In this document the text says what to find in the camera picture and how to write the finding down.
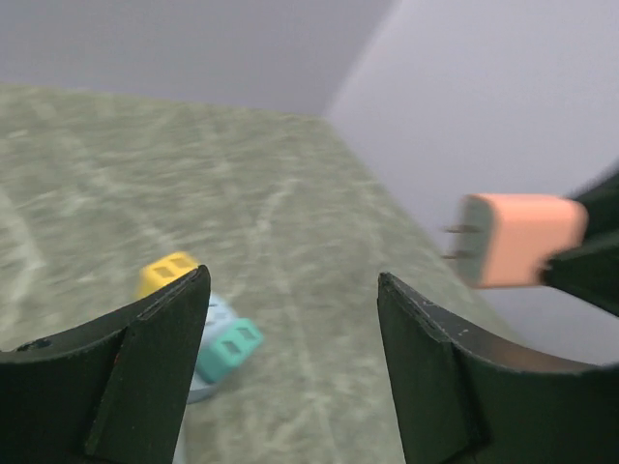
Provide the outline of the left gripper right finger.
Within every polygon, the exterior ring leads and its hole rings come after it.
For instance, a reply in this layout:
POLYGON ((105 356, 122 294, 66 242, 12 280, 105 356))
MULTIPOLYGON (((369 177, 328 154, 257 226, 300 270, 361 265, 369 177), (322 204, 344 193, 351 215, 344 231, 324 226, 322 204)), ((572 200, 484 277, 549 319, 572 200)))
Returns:
POLYGON ((616 365, 514 343, 388 273, 377 309, 407 462, 617 461, 616 365))

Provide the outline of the pink charger plug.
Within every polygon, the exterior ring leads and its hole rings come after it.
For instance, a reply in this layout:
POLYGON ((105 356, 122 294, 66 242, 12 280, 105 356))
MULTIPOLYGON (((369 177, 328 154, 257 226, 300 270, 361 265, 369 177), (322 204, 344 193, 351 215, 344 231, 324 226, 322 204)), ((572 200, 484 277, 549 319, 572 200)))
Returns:
POLYGON ((540 285, 546 260, 579 246, 588 224, 580 203, 547 194, 468 194, 460 211, 444 258, 478 289, 540 285))

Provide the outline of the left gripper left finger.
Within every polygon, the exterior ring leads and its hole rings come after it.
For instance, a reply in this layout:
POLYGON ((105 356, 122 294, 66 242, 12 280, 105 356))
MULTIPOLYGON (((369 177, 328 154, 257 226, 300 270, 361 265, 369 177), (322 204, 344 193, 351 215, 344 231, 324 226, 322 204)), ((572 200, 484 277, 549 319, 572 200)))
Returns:
POLYGON ((1 354, 4 463, 170 463, 210 297, 200 265, 1 354))

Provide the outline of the round blue power strip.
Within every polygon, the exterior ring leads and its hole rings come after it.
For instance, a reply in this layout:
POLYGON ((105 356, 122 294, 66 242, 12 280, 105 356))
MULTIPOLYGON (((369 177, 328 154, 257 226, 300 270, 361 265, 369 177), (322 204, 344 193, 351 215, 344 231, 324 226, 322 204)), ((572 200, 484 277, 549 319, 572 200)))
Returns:
MULTIPOLYGON (((200 348, 206 348, 237 317, 236 311, 222 297, 217 294, 211 294, 200 348)), ((216 389, 215 384, 205 382, 195 371, 192 376, 187 405, 209 398, 215 393, 216 389)), ((184 415, 172 463, 186 464, 187 462, 186 415, 184 415)))

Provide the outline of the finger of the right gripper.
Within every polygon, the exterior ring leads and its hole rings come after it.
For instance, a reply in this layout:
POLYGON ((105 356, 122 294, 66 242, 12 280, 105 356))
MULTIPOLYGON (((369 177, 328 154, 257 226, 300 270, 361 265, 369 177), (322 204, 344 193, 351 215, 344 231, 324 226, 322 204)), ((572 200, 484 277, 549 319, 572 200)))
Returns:
POLYGON ((542 282, 618 316, 618 243, 592 241, 550 257, 542 282))
POLYGON ((587 214, 584 236, 574 249, 618 247, 618 164, 582 188, 571 199, 587 214))

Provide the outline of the yellow charger plug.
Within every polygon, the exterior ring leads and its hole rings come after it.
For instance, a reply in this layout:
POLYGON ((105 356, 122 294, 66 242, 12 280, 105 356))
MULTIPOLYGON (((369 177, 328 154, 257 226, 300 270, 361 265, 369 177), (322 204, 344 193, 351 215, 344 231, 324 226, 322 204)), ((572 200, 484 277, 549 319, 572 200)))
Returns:
POLYGON ((197 266, 198 262, 183 251, 164 256, 140 270, 136 297, 151 295, 197 266))

